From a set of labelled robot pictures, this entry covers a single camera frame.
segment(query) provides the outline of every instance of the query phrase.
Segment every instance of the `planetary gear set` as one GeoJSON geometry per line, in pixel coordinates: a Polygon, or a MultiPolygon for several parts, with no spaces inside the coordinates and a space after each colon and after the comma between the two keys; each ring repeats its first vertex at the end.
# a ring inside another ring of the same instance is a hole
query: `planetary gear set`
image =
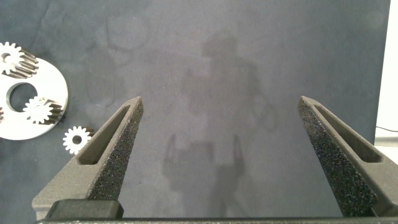
{"type": "MultiPolygon", "coordinates": [[[[67,83],[57,68],[17,44],[0,43],[0,138],[26,140],[41,136],[61,121],[67,106],[67,83]],[[12,93],[25,83],[35,88],[37,96],[17,111],[11,105],[12,93]]],[[[65,135],[65,149],[78,154],[94,132],[77,126],[65,135]]]]}

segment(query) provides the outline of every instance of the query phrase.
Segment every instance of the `gear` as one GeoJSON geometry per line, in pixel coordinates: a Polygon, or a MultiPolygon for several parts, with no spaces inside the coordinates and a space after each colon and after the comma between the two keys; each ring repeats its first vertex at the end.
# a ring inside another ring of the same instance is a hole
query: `gear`
{"type": "Polygon", "coordinates": [[[26,49],[6,42],[0,43],[0,73],[13,78],[30,78],[36,74],[38,60],[26,49]]]}
{"type": "Polygon", "coordinates": [[[46,98],[36,96],[26,103],[23,110],[28,113],[28,120],[34,124],[55,124],[60,119],[61,106],[46,98]]]}
{"type": "Polygon", "coordinates": [[[63,145],[66,150],[70,150],[70,154],[77,155],[87,142],[93,137],[94,131],[90,128],[73,127],[65,133],[66,137],[63,138],[63,145]]]}

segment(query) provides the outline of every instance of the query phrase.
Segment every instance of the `gray cloth surface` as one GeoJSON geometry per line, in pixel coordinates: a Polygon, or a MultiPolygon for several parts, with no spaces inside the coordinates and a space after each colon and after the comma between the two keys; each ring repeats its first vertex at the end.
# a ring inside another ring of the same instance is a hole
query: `gray cloth surface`
{"type": "Polygon", "coordinates": [[[338,217],[297,113],[316,99],[374,141],[389,1],[1,1],[0,42],[54,64],[67,117],[0,139],[0,222],[126,100],[144,115],[119,201],[125,217],[338,217]]]}

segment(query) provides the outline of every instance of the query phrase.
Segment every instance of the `plate hole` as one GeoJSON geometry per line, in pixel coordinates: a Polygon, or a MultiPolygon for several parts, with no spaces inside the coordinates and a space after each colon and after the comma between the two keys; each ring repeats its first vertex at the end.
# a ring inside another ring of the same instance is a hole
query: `plate hole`
{"type": "Polygon", "coordinates": [[[73,142],[74,144],[80,144],[80,143],[81,143],[81,137],[80,137],[80,136],[74,136],[74,137],[72,138],[72,142],[73,142]]]}
{"type": "Polygon", "coordinates": [[[16,86],[9,95],[9,106],[16,112],[24,112],[24,108],[26,107],[26,103],[29,102],[30,99],[33,99],[37,96],[37,90],[34,86],[29,83],[23,83],[16,86]]]}

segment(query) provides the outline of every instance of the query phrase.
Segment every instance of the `textured gripper pad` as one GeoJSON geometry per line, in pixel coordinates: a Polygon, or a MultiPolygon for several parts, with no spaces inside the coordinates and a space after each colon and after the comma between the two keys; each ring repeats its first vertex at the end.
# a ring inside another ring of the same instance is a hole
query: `textured gripper pad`
{"type": "Polygon", "coordinates": [[[345,217],[367,216],[376,203],[376,194],[340,149],[336,138],[325,129],[326,120],[313,112],[316,111],[311,105],[313,102],[302,98],[298,104],[298,112],[340,210],[345,217]]]}

